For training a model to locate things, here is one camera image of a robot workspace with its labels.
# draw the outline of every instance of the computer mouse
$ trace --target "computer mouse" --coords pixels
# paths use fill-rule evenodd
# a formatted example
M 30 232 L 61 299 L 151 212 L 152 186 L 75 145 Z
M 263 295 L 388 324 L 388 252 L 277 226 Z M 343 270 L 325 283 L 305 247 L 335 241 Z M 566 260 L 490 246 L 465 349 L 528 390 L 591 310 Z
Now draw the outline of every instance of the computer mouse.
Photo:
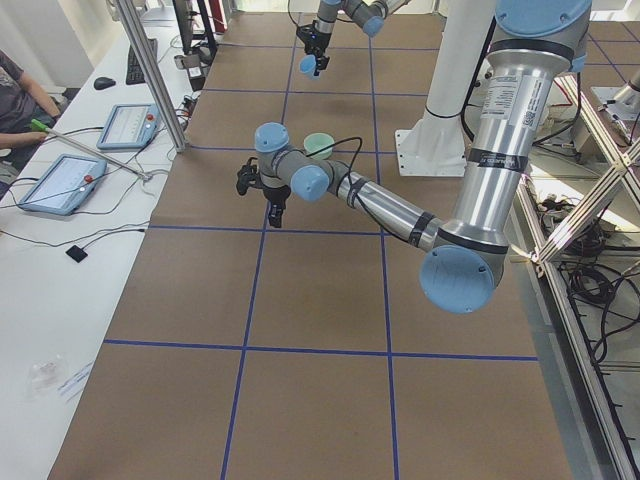
M 93 88 L 96 90 L 104 90 L 105 88 L 113 87 L 116 81 L 109 77 L 98 77 L 93 82 Z

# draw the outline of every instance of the white table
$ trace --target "white table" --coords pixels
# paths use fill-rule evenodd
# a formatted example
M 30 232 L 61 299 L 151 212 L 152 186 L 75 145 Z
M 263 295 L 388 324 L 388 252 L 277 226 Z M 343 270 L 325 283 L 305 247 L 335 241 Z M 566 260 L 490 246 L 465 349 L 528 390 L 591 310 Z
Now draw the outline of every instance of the white table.
M 173 18 L 173 11 L 151 11 L 152 18 Z M 158 38 L 160 70 L 174 106 L 179 106 L 191 88 L 184 71 L 179 71 L 173 56 L 181 53 L 170 48 L 178 34 L 175 21 L 146 21 L 149 37 Z M 114 104 L 153 103 L 146 84 L 125 85 L 126 35 L 111 48 L 85 86 L 56 125 L 61 132 L 101 126 Z M 114 78 L 117 85 L 96 91 L 93 81 L 99 76 Z M 95 146 L 99 132 L 75 136 Z M 23 170 L 21 177 L 39 177 L 62 153 L 80 153 L 54 140 L 44 144 Z M 120 160 L 133 153 L 117 153 Z M 175 155 L 166 131 L 142 152 L 138 160 L 145 170 L 171 168 Z M 106 177 L 83 211 L 105 212 L 122 197 L 136 177 L 124 170 Z M 139 224 L 149 219 L 166 175 L 147 183 L 140 182 L 124 197 L 120 206 L 108 215 L 53 217 L 27 213 L 18 208 L 0 209 L 0 229 L 34 240 L 58 243 L 123 224 Z M 28 187 L 16 186 L 18 199 Z M 0 206 L 12 204 L 6 195 Z M 80 395 L 62 398 L 56 388 L 34 392 L 29 372 L 33 365 L 55 361 L 63 368 L 64 379 L 92 362 L 116 308 L 125 282 L 142 243 L 138 232 L 105 237 L 87 249 L 89 256 L 75 263 L 65 250 L 37 246 L 0 235 L 0 478 L 15 480 L 45 479 L 58 454 L 77 407 Z M 78 241 L 85 245 L 88 240 Z

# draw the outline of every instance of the blue tablet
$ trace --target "blue tablet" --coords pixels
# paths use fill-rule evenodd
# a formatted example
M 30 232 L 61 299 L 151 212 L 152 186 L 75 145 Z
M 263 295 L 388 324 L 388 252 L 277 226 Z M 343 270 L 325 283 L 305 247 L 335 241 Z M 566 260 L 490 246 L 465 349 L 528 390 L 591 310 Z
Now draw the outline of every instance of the blue tablet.
M 153 140 L 159 121 L 156 105 L 115 105 L 102 129 L 100 150 L 139 150 Z
M 60 155 L 18 206 L 31 212 L 69 215 L 86 200 L 107 170 L 101 158 Z

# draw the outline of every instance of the blue joint cap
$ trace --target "blue joint cap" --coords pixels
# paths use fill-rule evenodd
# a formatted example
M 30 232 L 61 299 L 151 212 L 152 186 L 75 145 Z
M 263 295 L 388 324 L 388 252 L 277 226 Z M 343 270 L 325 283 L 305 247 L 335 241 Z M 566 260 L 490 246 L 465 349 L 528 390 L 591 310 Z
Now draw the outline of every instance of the blue joint cap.
M 311 80 L 318 80 L 319 75 L 316 75 L 316 57 L 313 55 L 305 55 L 300 60 L 300 72 L 305 74 Z
M 427 254 L 420 285 L 429 300 L 451 313 L 471 313 L 483 307 L 495 290 L 487 262 L 458 245 L 442 245 Z
M 307 202 L 320 200 L 329 188 L 329 176 L 317 165 L 305 165 L 291 177 L 291 190 Z
M 496 21 L 510 35 L 538 38 L 571 26 L 591 9 L 591 0 L 498 0 Z
M 582 55 L 580 57 L 574 58 L 573 62 L 571 62 L 570 72 L 581 72 L 584 68 L 584 64 L 587 62 L 587 55 Z
M 289 143 L 289 132 L 284 125 L 264 123 L 256 129 L 255 148 L 259 153 L 277 152 Z
M 366 33 L 369 38 L 373 38 L 380 32 L 380 30 L 382 30 L 383 26 L 384 19 L 382 17 L 375 16 L 365 22 L 362 26 L 362 31 Z

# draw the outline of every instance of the keyboard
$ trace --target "keyboard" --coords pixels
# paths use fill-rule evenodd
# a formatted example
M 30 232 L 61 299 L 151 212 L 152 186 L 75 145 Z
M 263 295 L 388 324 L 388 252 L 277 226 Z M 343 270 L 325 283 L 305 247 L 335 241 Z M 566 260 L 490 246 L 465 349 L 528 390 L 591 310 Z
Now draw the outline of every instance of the keyboard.
M 158 40 L 156 38 L 150 38 L 149 45 L 151 46 L 151 51 L 153 52 L 153 56 L 157 57 L 158 56 Z M 144 73 L 142 73 L 142 67 L 140 66 L 138 57 L 136 57 L 136 54 L 133 51 L 133 48 L 131 46 L 129 46 L 129 55 L 127 56 L 127 78 L 125 79 L 125 83 L 127 85 L 145 83 Z

